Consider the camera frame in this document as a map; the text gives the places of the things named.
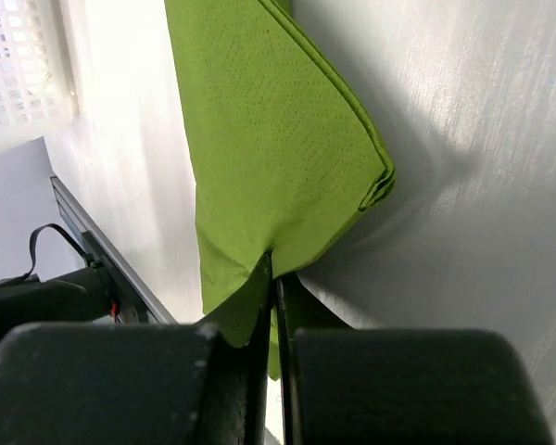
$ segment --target folded napkin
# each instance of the folded napkin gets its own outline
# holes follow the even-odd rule
[[[387,196],[394,168],[288,0],[166,0],[166,8],[208,313],[264,252],[274,277],[317,260]],[[275,331],[272,342],[277,376]]]

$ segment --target black plastic part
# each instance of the black plastic part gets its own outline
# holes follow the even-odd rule
[[[21,326],[0,344],[0,445],[206,443],[221,348],[212,326]]]
[[[108,254],[90,232],[82,232],[82,246],[107,270],[115,285],[114,299],[120,308],[120,318],[125,324],[148,323],[148,308]]]
[[[0,339],[30,322],[84,322],[103,317],[111,306],[111,282],[104,270],[86,267],[45,283],[0,287]]]
[[[299,331],[295,444],[546,445],[511,346],[477,331]]]
[[[297,377],[291,363],[297,330],[301,328],[351,328],[312,295],[300,283],[294,273],[279,278],[276,286],[277,292],[274,295],[274,300],[277,310],[280,367],[282,370],[284,439],[285,443],[290,445],[296,443],[295,434],[300,431],[297,415]]]
[[[212,358],[198,443],[263,443],[271,282],[272,262],[263,255],[246,283],[197,324],[214,323],[231,345]],[[227,411],[234,417],[227,417]]]
[[[32,275],[30,275],[29,278],[20,283],[20,285],[29,285],[30,283],[39,283],[39,276],[37,276],[37,273],[33,273]],[[10,286],[12,286],[12,278],[4,278],[0,280],[0,288]]]
[[[0,445],[263,441],[272,271],[192,326],[28,324],[0,343]],[[250,338],[225,340],[247,306]]]

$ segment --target white wall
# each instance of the white wall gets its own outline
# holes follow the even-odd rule
[[[398,168],[305,272],[354,324],[475,326],[556,430],[556,0],[294,0]]]
[[[43,139],[0,154],[0,279],[31,267],[29,235],[46,223],[60,223]],[[46,230],[37,244],[36,272],[48,279],[77,269],[68,244]]]

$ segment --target green paper napkin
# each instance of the green paper napkin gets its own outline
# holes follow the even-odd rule
[[[264,252],[274,277],[317,260],[390,192],[394,168],[357,97],[290,17],[288,0],[166,6],[208,313]],[[272,343],[277,376],[275,331]]]

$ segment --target gray wall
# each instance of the gray wall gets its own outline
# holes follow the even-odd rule
[[[29,235],[46,223],[60,223],[43,139],[0,153],[0,279],[31,267]],[[78,260],[50,230],[39,237],[37,273],[47,279],[73,271]]]
[[[398,167],[307,284],[358,325],[501,332],[556,431],[556,0],[294,6]]]

